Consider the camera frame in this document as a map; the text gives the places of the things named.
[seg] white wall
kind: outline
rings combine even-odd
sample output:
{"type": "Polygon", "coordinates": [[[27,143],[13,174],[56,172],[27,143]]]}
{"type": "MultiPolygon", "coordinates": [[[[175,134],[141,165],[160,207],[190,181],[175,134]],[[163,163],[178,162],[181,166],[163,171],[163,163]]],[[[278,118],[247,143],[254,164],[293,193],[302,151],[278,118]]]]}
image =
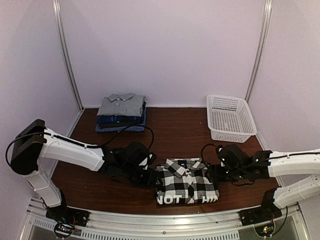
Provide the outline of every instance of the white wall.
{"type": "MultiPolygon", "coordinates": [[[[257,129],[274,151],[320,148],[320,2],[272,2],[263,61],[249,101],[257,129]]],[[[284,178],[284,183],[299,176],[284,178]]],[[[300,203],[312,239],[320,239],[320,197],[300,203]]]]}
{"type": "Polygon", "coordinates": [[[204,107],[207,94],[244,98],[264,0],[61,1],[85,107],[134,92],[149,106],[204,107]]]}
{"type": "Polygon", "coordinates": [[[66,134],[78,115],[52,1],[0,1],[0,76],[0,238],[14,240],[32,191],[5,163],[8,143],[37,118],[66,134]]]}

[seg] basket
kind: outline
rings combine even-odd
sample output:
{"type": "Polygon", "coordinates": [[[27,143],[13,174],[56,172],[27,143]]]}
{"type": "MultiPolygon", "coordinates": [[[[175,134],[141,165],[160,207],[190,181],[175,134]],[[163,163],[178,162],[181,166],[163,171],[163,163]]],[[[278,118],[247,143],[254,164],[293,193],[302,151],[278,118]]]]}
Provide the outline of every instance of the basket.
{"type": "Polygon", "coordinates": [[[249,106],[242,98],[207,95],[206,112],[213,140],[244,143],[257,134],[249,106]]]}

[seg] white plastic basket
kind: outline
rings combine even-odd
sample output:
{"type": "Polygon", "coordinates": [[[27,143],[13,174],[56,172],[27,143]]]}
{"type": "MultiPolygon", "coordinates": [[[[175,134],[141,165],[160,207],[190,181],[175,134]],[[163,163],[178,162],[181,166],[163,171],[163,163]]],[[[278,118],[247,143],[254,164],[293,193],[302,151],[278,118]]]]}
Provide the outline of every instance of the white plastic basket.
{"type": "Polygon", "coordinates": [[[257,134],[249,106],[242,98],[207,95],[206,112],[213,140],[244,143],[257,134]]]}

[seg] dark wood surface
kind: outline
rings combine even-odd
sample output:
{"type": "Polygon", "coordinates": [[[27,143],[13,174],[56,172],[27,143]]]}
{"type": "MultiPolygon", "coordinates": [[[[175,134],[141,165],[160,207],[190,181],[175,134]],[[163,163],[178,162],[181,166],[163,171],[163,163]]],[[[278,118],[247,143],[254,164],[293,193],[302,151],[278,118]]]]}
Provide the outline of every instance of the dark wood surface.
{"type": "MultiPolygon", "coordinates": [[[[114,136],[115,133],[95,132],[97,111],[84,111],[72,133],[73,139],[102,144],[114,136]]],[[[207,143],[229,144],[211,139],[205,108],[148,108],[146,125],[155,134],[151,148],[157,155],[154,165],[163,164],[167,158],[199,157],[202,146],[207,143]]],[[[123,132],[109,146],[125,147],[132,141],[148,146],[150,140],[148,130],[123,132]]],[[[238,145],[248,155],[261,150],[255,136],[238,145]]],[[[204,157],[208,163],[219,164],[213,148],[208,148],[204,157]]],[[[217,202],[159,206],[153,188],[114,182],[103,174],[61,161],[52,180],[64,192],[69,206],[124,214],[192,214],[246,208],[259,205],[266,190],[278,187],[275,178],[257,180],[252,186],[241,187],[219,183],[217,202]]]]}

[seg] black and white checkered shirt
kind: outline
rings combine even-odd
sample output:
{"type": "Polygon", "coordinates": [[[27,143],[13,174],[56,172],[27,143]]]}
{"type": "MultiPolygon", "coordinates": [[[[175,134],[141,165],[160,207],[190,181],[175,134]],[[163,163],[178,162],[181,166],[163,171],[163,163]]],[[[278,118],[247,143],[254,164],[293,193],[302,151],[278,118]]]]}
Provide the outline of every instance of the black and white checkered shirt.
{"type": "Polygon", "coordinates": [[[206,177],[207,168],[201,158],[167,159],[158,165],[156,184],[158,204],[209,203],[218,200],[216,183],[206,177]]]}

